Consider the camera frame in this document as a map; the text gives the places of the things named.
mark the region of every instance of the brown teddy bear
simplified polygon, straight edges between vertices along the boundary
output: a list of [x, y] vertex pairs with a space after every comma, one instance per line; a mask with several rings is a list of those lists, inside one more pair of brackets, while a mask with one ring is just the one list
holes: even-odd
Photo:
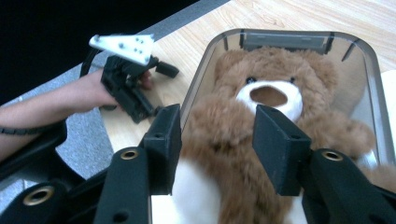
[[304, 221], [301, 201], [276, 195], [252, 148], [255, 109], [263, 104], [283, 112], [312, 138], [312, 149], [336, 149], [354, 160], [373, 155], [370, 128], [330, 109], [338, 80], [332, 63], [310, 50], [224, 53], [213, 91], [192, 107], [182, 135], [173, 188], [182, 222]]

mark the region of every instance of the clear plastic bin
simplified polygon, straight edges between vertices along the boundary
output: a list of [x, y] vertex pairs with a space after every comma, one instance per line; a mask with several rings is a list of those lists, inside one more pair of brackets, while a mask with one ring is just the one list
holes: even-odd
[[262, 46], [312, 49], [331, 60], [340, 75], [332, 108], [370, 126], [377, 139], [377, 161], [395, 164], [389, 116], [375, 52], [363, 40], [344, 33], [235, 29], [216, 36], [205, 51], [181, 108], [182, 128], [194, 103], [213, 90], [218, 58], [230, 49], [252, 50]]

